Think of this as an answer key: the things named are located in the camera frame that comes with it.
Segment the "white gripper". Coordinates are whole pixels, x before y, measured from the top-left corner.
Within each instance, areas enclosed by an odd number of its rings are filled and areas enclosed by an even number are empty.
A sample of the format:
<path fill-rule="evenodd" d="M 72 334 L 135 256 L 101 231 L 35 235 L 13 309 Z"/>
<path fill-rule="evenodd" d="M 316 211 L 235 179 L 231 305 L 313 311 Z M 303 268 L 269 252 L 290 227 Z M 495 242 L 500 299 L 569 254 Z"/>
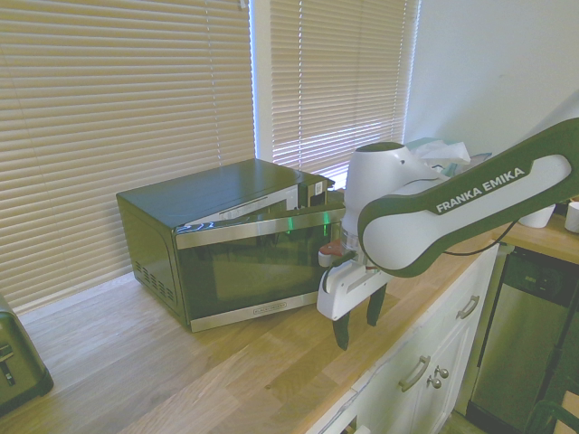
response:
<path fill-rule="evenodd" d="M 384 303 L 388 275 L 382 270 L 368 269 L 349 260 L 327 271 L 324 278 L 326 280 L 319 285 L 317 309 L 333 320 L 337 345 L 345 351 L 349 346 L 349 311 L 370 297 L 366 320 L 370 326 L 376 326 Z"/>

